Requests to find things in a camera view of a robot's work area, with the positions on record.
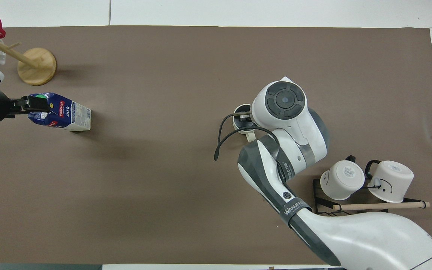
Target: black cable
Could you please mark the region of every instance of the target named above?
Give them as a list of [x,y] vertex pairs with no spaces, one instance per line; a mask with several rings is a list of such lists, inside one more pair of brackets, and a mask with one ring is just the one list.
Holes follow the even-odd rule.
[[223,129],[223,124],[224,124],[224,122],[226,122],[226,120],[227,120],[228,118],[230,118],[231,116],[233,116],[233,113],[230,114],[230,115],[228,115],[228,116],[226,116],[226,117],[223,119],[223,121],[221,122],[221,125],[219,126],[219,132],[217,133],[217,144],[218,144],[218,145],[219,145],[219,142],[221,141],[221,130]]
[[351,215],[351,214],[349,214],[348,212],[343,211],[343,210],[339,210],[339,211],[333,211],[333,212],[331,212],[331,214],[333,214],[335,217],[338,217],[338,215],[336,215],[336,213],[345,213],[345,214],[347,214],[347,215]]
[[363,189],[363,188],[381,188],[381,185],[379,185],[379,186],[363,186],[360,189]]
[[224,122],[228,118],[230,118],[231,116],[241,116],[241,115],[249,115],[249,114],[251,114],[251,113],[250,112],[247,112],[247,114],[242,114],[241,112],[239,112],[239,113],[232,113],[232,114],[227,115],[223,119],[223,121],[221,122],[221,125],[219,125],[219,131],[218,131],[218,134],[217,134],[217,147],[216,147],[216,150],[214,151],[214,160],[215,161],[218,160],[219,149],[221,148],[221,145],[224,143],[224,141],[226,141],[226,139],[228,139],[231,135],[233,135],[233,134],[235,134],[235,133],[237,133],[239,131],[242,131],[242,130],[251,130],[251,129],[262,130],[262,131],[270,134],[274,138],[274,141],[279,145],[279,141],[278,141],[278,138],[276,138],[276,135],[274,135],[270,130],[267,130],[266,128],[259,127],[259,126],[251,126],[251,127],[238,128],[238,129],[233,130],[232,132],[230,132],[228,135],[226,135],[226,137],[223,138],[223,140],[221,140],[221,130],[223,130],[223,124],[224,124]]
[[242,130],[250,130],[250,129],[257,129],[257,130],[262,130],[267,132],[269,135],[271,135],[271,137],[273,137],[274,141],[278,144],[279,146],[279,141],[278,138],[276,138],[276,135],[274,135],[274,133],[272,133],[271,131],[267,130],[266,128],[263,127],[259,127],[259,126],[247,126],[247,127],[242,127],[242,128],[238,128],[236,130],[231,131],[228,135],[226,135],[226,137],[223,138],[223,140],[221,140],[221,142],[219,142],[218,146],[216,147],[216,150],[214,151],[214,160],[217,161],[218,157],[219,157],[219,148],[221,147],[221,145],[224,143],[224,141],[226,141],[226,139],[228,139],[231,135],[238,133],[239,131]]
[[333,217],[333,215],[331,215],[331,214],[328,213],[328,212],[317,212],[317,214],[318,214],[318,215],[326,214],[326,215],[329,215],[330,217]]

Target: brown table mat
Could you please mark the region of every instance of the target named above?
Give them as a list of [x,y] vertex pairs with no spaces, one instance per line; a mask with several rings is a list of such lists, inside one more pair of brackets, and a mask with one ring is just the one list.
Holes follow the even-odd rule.
[[[283,76],[331,133],[328,156],[289,183],[300,197],[312,204],[311,179],[352,154],[410,167],[406,196],[432,205],[428,29],[7,29],[17,41],[58,70],[33,87],[9,58],[0,89],[61,94],[93,120],[83,133],[0,123],[0,263],[322,263],[240,175],[245,136],[213,161],[222,118]],[[432,235],[432,206],[391,212]]]

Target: wooden dowel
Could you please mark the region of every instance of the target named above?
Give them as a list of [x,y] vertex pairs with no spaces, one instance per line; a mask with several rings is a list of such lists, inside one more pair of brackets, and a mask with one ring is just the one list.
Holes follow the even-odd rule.
[[14,48],[14,47],[19,46],[19,45],[21,45],[20,42],[14,43],[13,45],[8,46],[7,48]]
[[406,203],[364,203],[364,204],[337,204],[333,205],[336,211],[347,210],[374,210],[374,209],[396,209],[396,208],[423,208],[430,207],[429,202],[406,202]]
[[0,51],[6,53],[7,55],[10,55],[10,56],[16,58],[17,60],[25,63],[26,65],[31,66],[32,68],[38,68],[38,63],[27,58],[26,56],[22,55],[21,53],[18,53],[17,51],[15,51],[11,48],[8,48],[5,44],[2,44],[1,42],[0,42]]

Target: wooden mug tree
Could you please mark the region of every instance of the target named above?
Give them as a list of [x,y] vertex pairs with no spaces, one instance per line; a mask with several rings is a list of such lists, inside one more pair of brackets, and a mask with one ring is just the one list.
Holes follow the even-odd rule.
[[[0,38],[3,37],[5,31],[0,20]],[[17,70],[23,82],[41,86],[53,78],[57,67],[53,53],[45,48],[32,48],[22,54],[13,49],[15,46],[7,46],[0,42],[0,51],[19,60]]]

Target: mug rack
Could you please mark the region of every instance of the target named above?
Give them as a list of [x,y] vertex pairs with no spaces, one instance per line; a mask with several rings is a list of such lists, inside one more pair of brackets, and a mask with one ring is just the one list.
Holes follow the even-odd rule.
[[[0,19],[0,38],[6,35]],[[40,86],[49,82],[56,72],[56,59],[53,53],[45,48],[32,48],[25,53],[13,49],[17,46],[7,46],[0,42],[0,51],[18,60],[19,78],[26,84]]]
[[[351,215],[348,211],[356,211],[357,213],[367,212],[368,210],[379,210],[380,212],[388,212],[389,209],[404,209],[404,208],[422,208],[425,209],[430,207],[431,204],[427,201],[412,199],[412,198],[404,198],[401,203],[387,203],[383,200],[379,200],[381,203],[362,203],[362,204],[341,204],[339,202],[335,202],[331,200],[328,196],[326,196],[321,188],[320,180],[314,179],[312,181],[312,189],[314,195],[314,212],[318,215],[329,215],[329,216],[338,216],[340,214]],[[356,193],[361,192],[362,190],[367,189],[367,187],[363,186],[360,190],[356,191]],[[318,205],[324,206],[330,209],[328,211],[321,211],[321,207],[318,208]]]

